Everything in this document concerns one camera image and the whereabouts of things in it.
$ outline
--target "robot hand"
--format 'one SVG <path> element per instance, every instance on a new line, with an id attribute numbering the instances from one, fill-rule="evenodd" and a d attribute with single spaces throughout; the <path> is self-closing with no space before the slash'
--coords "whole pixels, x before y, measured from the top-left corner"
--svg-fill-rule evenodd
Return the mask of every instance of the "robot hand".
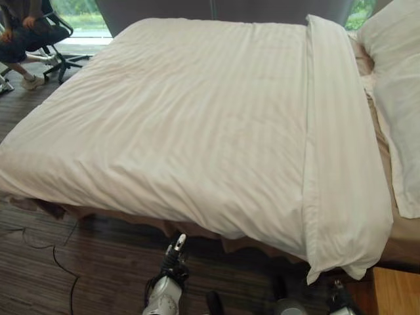
<path id="1" fill-rule="evenodd" d="M 166 250 L 159 274 L 148 281 L 144 294 L 145 309 L 142 315 L 178 315 L 179 299 L 188 279 L 188 269 L 182 259 L 186 235 Z"/>

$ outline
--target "wooden nightstand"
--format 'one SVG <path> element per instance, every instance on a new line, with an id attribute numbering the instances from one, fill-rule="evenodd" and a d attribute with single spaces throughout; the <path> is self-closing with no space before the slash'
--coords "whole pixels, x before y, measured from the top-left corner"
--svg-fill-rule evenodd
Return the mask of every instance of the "wooden nightstand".
<path id="1" fill-rule="evenodd" d="M 374 268 L 372 280 L 346 287 L 366 315 L 420 315 L 420 274 Z"/>

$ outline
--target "glass window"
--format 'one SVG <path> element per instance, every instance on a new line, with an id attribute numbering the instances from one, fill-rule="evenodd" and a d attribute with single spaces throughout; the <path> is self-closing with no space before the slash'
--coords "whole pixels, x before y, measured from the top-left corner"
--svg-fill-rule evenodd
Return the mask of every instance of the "glass window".
<path id="1" fill-rule="evenodd" d="M 95 0 L 51 0 L 51 4 L 74 28 L 72 37 L 111 37 Z"/>
<path id="2" fill-rule="evenodd" d="M 346 23 L 346 30 L 355 31 L 372 15 L 376 0 L 355 0 Z"/>

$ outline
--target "white pillow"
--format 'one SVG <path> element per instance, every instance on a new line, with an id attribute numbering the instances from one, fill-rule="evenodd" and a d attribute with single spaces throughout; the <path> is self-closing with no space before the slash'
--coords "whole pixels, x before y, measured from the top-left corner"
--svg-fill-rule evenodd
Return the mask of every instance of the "white pillow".
<path id="1" fill-rule="evenodd" d="M 390 146 L 400 215 L 420 218 L 420 53 L 379 76 L 373 94 Z"/>
<path id="2" fill-rule="evenodd" d="M 372 16 L 358 40 L 382 75 L 413 54 L 420 53 L 420 0 L 394 0 Z"/>

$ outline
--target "white fabric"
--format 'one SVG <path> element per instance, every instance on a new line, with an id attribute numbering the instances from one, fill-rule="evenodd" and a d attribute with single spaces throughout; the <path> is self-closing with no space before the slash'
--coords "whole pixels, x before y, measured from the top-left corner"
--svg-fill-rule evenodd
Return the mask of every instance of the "white fabric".
<path id="1" fill-rule="evenodd" d="M 309 282 L 363 276 L 392 225 L 347 34 L 316 17 L 133 24 L 8 135 L 0 190 L 249 236 Z"/>
<path id="2" fill-rule="evenodd" d="M 392 181 L 400 215 L 420 218 L 420 54 L 382 75 L 374 88 L 390 144 Z"/>
<path id="3" fill-rule="evenodd" d="M 399 62 L 420 53 L 420 0 L 394 0 L 360 28 L 358 39 L 385 74 Z"/>
<path id="4" fill-rule="evenodd" d="M 420 100 L 415 86 L 420 71 L 413 57 L 420 54 L 420 1 L 394 0 L 363 25 L 358 39 L 375 61 L 367 78 L 379 84 L 373 98 L 390 144 L 392 186 L 400 215 L 420 217 Z"/>

